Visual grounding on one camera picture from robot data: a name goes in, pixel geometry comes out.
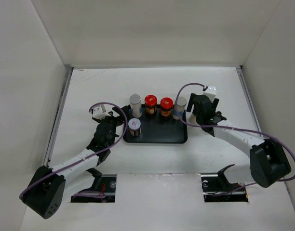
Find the silver lid blue shaker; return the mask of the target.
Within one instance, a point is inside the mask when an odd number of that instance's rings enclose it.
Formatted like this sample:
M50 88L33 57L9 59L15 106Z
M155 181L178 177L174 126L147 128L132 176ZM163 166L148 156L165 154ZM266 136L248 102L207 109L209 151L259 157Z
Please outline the silver lid blue shaker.
M141 97L138 94L133 94L129 98L132 116L140 118L142 116Z

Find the blue label spice shaker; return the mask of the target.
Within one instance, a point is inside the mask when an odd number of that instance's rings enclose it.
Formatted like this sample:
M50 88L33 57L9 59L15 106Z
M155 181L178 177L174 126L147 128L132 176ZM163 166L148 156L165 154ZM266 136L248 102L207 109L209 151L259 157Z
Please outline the blue label spice shaker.
M184 113L187 100L185 97L178 97L173 107L173 119L179 120Z

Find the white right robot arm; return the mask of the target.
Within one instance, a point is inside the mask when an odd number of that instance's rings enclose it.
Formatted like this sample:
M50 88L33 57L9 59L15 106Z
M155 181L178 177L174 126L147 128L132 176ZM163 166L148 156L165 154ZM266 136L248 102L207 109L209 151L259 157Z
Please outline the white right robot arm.
M219 100L206 95L190 95L187 112L192 112L200 128L242 151L250 159L253 180L263 188L281 180L291 172L291 166L282 145L272 138L254 136L250 131L234 128L220 111Z

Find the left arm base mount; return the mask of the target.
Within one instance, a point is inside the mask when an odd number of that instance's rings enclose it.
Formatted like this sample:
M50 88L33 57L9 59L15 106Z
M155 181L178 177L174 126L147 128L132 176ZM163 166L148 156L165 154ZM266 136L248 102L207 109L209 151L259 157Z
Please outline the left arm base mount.
M87 170L94 180L90 187L71 196L71 203L114 203L116 198L117 175L103 175L95 168Z

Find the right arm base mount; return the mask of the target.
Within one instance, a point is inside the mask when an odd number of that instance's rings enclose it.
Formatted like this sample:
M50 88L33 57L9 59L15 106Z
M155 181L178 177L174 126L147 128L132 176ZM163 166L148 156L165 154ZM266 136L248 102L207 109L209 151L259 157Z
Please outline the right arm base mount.
M248 202L248 195L244 186L240 183L229 183L224 172L234 166L228 165L220 169L216 173L201 174L201 187L203 191L203 199L206 203L221 202Z

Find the clear lid salt grinder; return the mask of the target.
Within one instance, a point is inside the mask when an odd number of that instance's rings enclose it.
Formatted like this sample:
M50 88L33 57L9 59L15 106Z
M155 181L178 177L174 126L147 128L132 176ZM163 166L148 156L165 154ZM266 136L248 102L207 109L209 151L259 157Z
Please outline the clear lid salt grinder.
M189 116L189 123L190 124L193 124L193 125L198 125L198 123L197 123L197 121L196 121L196 116L194 116L193 114L191 114L190 116Z

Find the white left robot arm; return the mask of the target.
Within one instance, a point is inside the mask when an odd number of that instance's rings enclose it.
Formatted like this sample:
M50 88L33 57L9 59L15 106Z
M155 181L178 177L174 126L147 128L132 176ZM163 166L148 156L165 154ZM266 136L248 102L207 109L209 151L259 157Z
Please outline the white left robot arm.
M129 108L112 104L112 109L118 116L109 113L104 118L94 119L98 125L86 149L57 166L39 167L20 193L19 199L43 219L50 218L60 207L66 184L104 162L110 149L123 138L116 134L116 128L123 126L123 132L127 131Z

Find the red lid sauce jar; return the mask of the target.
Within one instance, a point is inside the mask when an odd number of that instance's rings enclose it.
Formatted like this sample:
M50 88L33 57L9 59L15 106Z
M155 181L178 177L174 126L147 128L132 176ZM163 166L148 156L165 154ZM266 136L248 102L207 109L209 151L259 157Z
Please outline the red lid sauce jar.
M172 114L173 100L169 97L164 97L160 102L160 116L162 119L169 119Z

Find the red lid chili jar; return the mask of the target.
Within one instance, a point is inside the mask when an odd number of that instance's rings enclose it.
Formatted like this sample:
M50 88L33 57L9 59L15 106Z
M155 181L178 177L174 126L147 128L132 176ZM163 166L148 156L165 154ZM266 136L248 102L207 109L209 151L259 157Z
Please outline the red lid chili jar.
M145 97L145 114L148 117L154 117L157 113L157 97L154 95L147 95Z

